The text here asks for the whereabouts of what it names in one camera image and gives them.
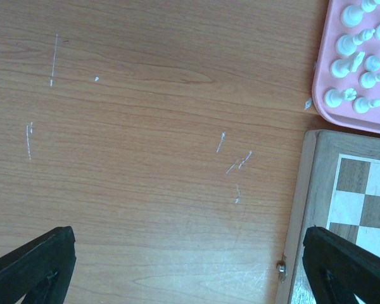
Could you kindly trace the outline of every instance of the wooden table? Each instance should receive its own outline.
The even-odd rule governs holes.
[[[0,1],[0,256],[71,225],[67,303],[273,303],[326,6]]]

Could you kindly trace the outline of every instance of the white scratch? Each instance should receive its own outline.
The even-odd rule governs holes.
[[[249,157],[251,157],[251,155],[252,155],[252,151],[249,151],[249,155],[248,155],[247,157],[245,157],[245,159],[239,164],[238,169],[240,169],[240,168],[243,166],[243,164],[244,164],[247,160],[249,160]]]
[[[28,157],[30,158],[30,162],[31,162],[31,149],[30,149],[30,132],[29,132],[29,125],[27,125],[27,128],[26,128],[26,134],[27,134],[27,149],[28,149]]]
[[[235,167],[235,165],[238,163],[238,161],[239,161],[239,160],[235,161],[235,163],[234,163],[232,166],[230,166],[230,167],[229,167],[229,169],[227,170],[226,174],[228,174],[228,173],[229,173],[229,171],[231,171],[231,170],[232,170],[232,168],[234,168],[234,167]]]
[[[309,99],[305,102],[304,110],[309,109],[311,106],[312,106],[312,98],[309,98]]]
[[[241,190],[239,190],[239,186],[236,185],[236,191],[238,191],[238,197],[235,199],[235,204],[238,204],[241,200]]]
[[[222,145],[222,142],[224,141],[225,135],[227,135],[225,132],[223,132],[223,133],[221,134],[221,141],[220,141],[220,144],[218,145],[217,153],[218,153],[218,152],[220,151],[220,149],[221,149],[221,145]]]
[[[56,34],[56,39],[55,39],[55,51],[53,52],[53,63],[52,63],[52,76],[51,76],[51,79],[49,80],[50,86],[53,86],[53,77],[55,75],[55,60],[56,60],[57,47],[58,47],[58,34]]]

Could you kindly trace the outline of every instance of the chessboard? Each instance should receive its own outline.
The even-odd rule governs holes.
[[[380,139],[306,133],[276,304],[315,303],[302,263],[305,231],[315,225],[380,257]]]

